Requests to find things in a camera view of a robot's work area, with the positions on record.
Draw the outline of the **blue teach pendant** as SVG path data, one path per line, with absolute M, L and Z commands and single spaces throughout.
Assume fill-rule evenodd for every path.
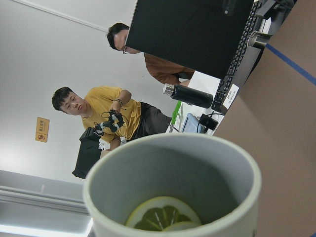
M 197 117 L 195 117 L 191 113 L 188 113 L 184 120 L 181 132 L 204 133 L 205 127 L 199 123 L 199 120 L 197 119 Z

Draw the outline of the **small steel cup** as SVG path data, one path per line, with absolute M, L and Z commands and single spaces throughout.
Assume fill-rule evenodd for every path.
M 249 36 L 247 46 L 251 46 L 257 49 L 264 49 L 271 37 L 272 35 L 253 31 Z

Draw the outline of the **orange wall sign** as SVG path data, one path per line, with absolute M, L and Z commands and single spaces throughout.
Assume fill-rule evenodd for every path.
M 35 140 L 46 143 L 48 140 L 50 120 L 37 117 Z

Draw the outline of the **person in brown shirt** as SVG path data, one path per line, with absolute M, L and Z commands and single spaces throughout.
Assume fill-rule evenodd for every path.
M 138 54 L 139 50 L 125 45 L 129 26 L 115 23 L 108 29 L 107 40 L 112 49 L 123 54 Z M 149 74 L 162 84 L 180 84 L 188 86 L 195 71 L 184 66 L 144 53 L 145 64 Z

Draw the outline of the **black keyboard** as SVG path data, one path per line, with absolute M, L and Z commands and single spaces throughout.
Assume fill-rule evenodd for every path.
M 218 89 L 215 93 L 211 106 L 212 110 L 218 113 L 225 114 L 228 111 L 239 89 L 241 88 L 240 83 L 237 81 L 237 72 L 241 67 L 240 65 L 245 56 L 248 47 L 247 42 L 251 33 L 258 30 L 261 26 L 261 20 L 255 14 L 263 4 L 263 0 L 254 1 L 248 19 L 241 33 L 237 50 L 234 54 L 232 62 L 225 77 L 219 82 Z

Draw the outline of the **black handheld controller device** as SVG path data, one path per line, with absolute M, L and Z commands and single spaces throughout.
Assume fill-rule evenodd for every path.
M 111 132 L 115 133 L 124 125 L 124 120 L 121 113 L 117 113 L 115 110 L 110 110 L 108 113 L 109 117 L 107 121 L 96 124 L 94 127 L 88 127 L 79 140 L 81 142 L 86 142 L 88 140 L 98 142 L 99 139 L 104 135 L 104 128 L 109 128 Z

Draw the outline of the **black thermos bottle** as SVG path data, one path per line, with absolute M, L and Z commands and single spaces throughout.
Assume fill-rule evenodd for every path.
M 213 95 L 180 84 L 165 84 L 163 93 L 174 100 L 185 102 L 202 108 L 210 108 L 213 103 Z

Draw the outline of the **person in yellow shirt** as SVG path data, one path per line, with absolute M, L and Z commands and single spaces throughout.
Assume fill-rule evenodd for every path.
M 65 114 L 80 116 L 84 128 L 107 121 L 111 112 L 121 114 L 123 126 L 115 132 L 106 127 L 101 137 L 110 145 L 110 151 L 121 144 L 122 137 L 132 141 L 165 133 L 171 122 L 171 117 L 163 114 L 160 109 L 133 100 L 131 93 L 120 87 L 94 87 L 84 98 L 79 97 L 69 87 L 62 87 L 53 94 L 52 105 L 54 109 Z

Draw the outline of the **lemon slice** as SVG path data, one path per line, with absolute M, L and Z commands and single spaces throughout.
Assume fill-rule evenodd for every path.
M 145 231 L 179 231 L 202 225 L 193 209 L 183 201 L 167 196 L 151 198 L 129 215 L 126 226 Z

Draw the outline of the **dark computer monitor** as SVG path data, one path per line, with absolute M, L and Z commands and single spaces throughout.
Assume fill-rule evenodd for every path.
M 126 45 L 223 79 L 252 0 L 139 0 Z

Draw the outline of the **white cup with handle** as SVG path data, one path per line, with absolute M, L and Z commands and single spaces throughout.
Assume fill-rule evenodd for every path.
M 215 136 L 164 133 L 114 149 L 92 167 L 83 199 L 98 237 L 253 237 L 257 233 L 261 173 L 240 146 Z M 174 197 L 199 226 L 171 232 L 127 226 L 142 203 Z

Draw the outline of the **black phone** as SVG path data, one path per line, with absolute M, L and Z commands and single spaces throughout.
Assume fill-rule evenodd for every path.
M 218 125 L 218 121 L 216 121 L 215 119 L 211 118 L 210 116 L 206 114 L 202 114 L 198 122 L 199 124 L 203 125 L 205 128 L 210 129 L 212 131 L 214 131 Z

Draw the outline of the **green handled rod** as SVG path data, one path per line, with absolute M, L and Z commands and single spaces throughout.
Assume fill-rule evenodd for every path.
M 179 115 L 179 110 L 180 110 L 180 108 L 181 108 L 181 104 L 182 104 L 181 101 L 177 101 L 177 104 L 176 104 L 176 106 L 175 106 L 175 109 L 174 109 L 174 111 L 173 111 L 173 113 L 172 113 L 171 122 L 170 122 L 171 125 L 174 125 L 175 122 L 176 122 L 176 118 L 177 118 L 177 116 Z

